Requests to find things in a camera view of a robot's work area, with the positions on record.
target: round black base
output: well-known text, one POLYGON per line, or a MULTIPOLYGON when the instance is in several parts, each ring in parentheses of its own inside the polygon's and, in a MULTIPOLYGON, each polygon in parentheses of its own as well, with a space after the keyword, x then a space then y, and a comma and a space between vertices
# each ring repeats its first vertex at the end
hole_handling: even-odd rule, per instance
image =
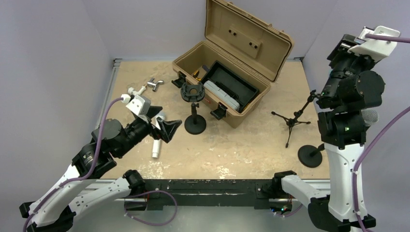
POLYGON ((310 153, 314 150, 316 150, 314 146, 305 145, 299 148, 299 151, 297 152, 299 161, 306 167, 316 168, 322 163, 321 152, 316 153, 313 157, 310 156, 310 153))
POLYGON ((196 116, 196 124, 193 123, 193 117, 192 115, 188 116, 187 119, 185 119, 184 123, 185 129, 187 130, 188 133, 190 134, 200 134, 205 131, 206 128, 206 121, 205 118, 202 117, 201 115, 196 116))

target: black tray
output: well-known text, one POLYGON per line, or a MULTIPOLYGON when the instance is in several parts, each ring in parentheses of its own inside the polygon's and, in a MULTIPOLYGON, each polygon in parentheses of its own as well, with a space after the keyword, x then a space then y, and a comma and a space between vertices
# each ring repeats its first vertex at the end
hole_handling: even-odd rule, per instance
POLYGON ((239 103, 239 113, 259 94, 258 88, 238 76, 219 61, 214 62, 201 82, 205 84, 208 80, 215 83, 215 85, 239 103))

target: tan hard case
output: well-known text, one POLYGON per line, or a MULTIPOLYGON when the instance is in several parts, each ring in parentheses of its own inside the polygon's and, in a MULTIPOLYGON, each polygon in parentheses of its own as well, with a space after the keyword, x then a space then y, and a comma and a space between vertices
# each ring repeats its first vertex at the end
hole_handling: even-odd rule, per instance
POLYGON ((223 104, 227 108, 223 120, 236 128, 259 105, 270 90, 271 82, 278 78, 293 48, 293 40, 283 31, 274 29, 272 24, 224 0, 207 0, 205 37, 205 41, 174 60, 173 69, 186 76, 188 84, 195 85, 198 80, 193 73, 199 70, 197 78, 202 79, 206 74, 202 66, 211 68, 218 60, 257 87, 259 95, 241 113, 205 90, 202 102, 212 111, 218 108, 218 103, 223 104))

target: gray floor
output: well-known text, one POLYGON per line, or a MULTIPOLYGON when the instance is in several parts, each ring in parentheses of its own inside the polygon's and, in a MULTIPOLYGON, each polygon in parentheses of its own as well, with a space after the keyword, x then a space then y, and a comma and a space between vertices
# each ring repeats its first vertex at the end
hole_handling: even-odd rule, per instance
MULTIPOLYGON (((274 217, 269 210, 252 207, 193 207, 178 208, 174 221, 166 226, 153 227, 124 217, 122 202, 112 202, 74 226, 74 232, 319 232, 311 223, 305 207, 289 218, 274 217)), ((174 211, 143 212, 141 219, 163 222, 174 211)))

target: table surface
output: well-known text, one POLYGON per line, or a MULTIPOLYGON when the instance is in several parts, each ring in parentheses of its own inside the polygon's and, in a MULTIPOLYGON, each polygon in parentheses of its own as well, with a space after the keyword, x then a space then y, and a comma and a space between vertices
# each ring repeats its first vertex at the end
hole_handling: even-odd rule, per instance
MULTIPOLYGON (((142 95, 151 100, 151 105, 163 107, 166 120, 184 121, 190 115, 190 103, 182 100, 180 90, 171 83, 176 73, 169 61, 121 62, 112 99, 126 93, 129 87, 139 90, 152 77, 164 80, 165 84, 157 92, 148 87, 142 95)), ((325 152, 322 164, 313 169, 303 166, 297 157, 301 146, 321 144, 313 104, 299 118, 312 123, 293 128, 288 148, 286 123, 271 114, 275 111, 293 116, 306 103, 309 88, 301 62, 287 61, 271 86, 260 105, 238 128, 216 120, 210 109, 200 103, 198 114, 207 123, 202 134, 188 134, 181 125, 170 143, 162 142, 158 159, 151 157, 153 139, 147 136, 122 159, 116 159, 117 166, 103 178, 117 179, 127 170, 136 169, 143 178, 151 179, 270 179, 274 173, 287 170, 304 179, 328 179, 325 152)), ((120 102, 113 105, 108 118, 118 119, 124 126, 133 121, 131 112, 120 102)))

